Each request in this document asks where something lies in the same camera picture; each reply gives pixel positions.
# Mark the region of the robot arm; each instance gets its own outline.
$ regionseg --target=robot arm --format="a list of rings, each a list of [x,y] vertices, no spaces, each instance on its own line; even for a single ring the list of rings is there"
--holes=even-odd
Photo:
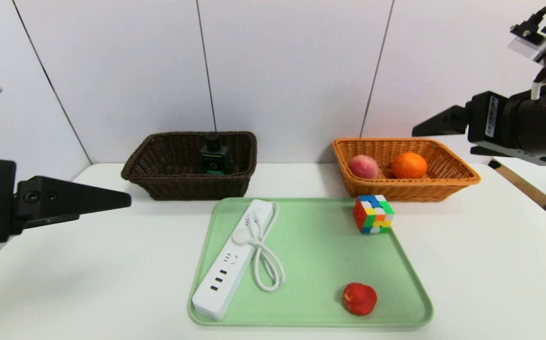
[[[546,7],[521,25],[511,48],[544,65],[532,89],[504,97],[491,91],[477,94],[464,107],[452,106],[413,128],[412,136],[465,134],[476,144],[471,153],[517,157],[546,165],[546,27],[538,24]]]
[[[124,192],[42,176],[20,181],[14,194],[15,172],[13,161],[0,160],[0,249],[28,228],[77,220],[83,213],[131,203],[130,195]]]

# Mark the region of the white power strip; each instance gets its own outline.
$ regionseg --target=white power strip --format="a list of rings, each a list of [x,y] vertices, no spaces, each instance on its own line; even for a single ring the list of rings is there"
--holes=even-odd
[[[273,203],[263,200],[253,200],[234,231],[226,241],[221,253],[210,267],[204,280],[197,288],[191,301],[200,314],[204,314],[217,321],[222,320],[227,308],[236,293],[237,287],[243,278],[256,246],[250,244],[238,245],[233,235],[251,233],[249,218],[255,213],[264,234],[273,217]]]

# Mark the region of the orange wicker basket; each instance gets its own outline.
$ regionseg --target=orange wicker basket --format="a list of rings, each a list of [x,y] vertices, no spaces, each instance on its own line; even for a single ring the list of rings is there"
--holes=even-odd
[[[375,194],[384,195],[390,201],[439,202],[481,181],[460,157],[440,142],[428,138],[338,138],[332,146],[344,186],[351,196]],[[392,176],[392,161],[408,151],[426,159],[428,171],[424,178],[396,179]],[[349,170],[349,162],[356,155],[368,155],[376,160],[380,168],[376,178],[360,178]]]

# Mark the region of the orange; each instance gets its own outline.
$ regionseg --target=orange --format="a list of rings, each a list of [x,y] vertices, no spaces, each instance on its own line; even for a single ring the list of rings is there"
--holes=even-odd
[[[428,164],[417,153],[401,153],[392,162],[391,170],[398,179],[421,179],[426,175]]]

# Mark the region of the brown wicker basket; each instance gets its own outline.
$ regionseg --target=brown wicker basket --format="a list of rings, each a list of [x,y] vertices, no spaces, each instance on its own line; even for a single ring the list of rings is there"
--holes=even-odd
[[[351,196],[384,195],[400,202],[439,202],[481,178],[445,145],[428,138],[338,138],[333,143],[342,180]],[[396,179],[392,176],[394,158],[408,151],[418,153],[428,163],[421,179]],[[360,178],[349,170],[356,155],[376,160],[380,171],[373,179]]]
[[[256,169],[256,136],[222,132],[231,173],[204,173],[200,149],[206,133],[152,134],[124,165],[122,178],[143,187],[154,200],[221,200],[244,196]]]

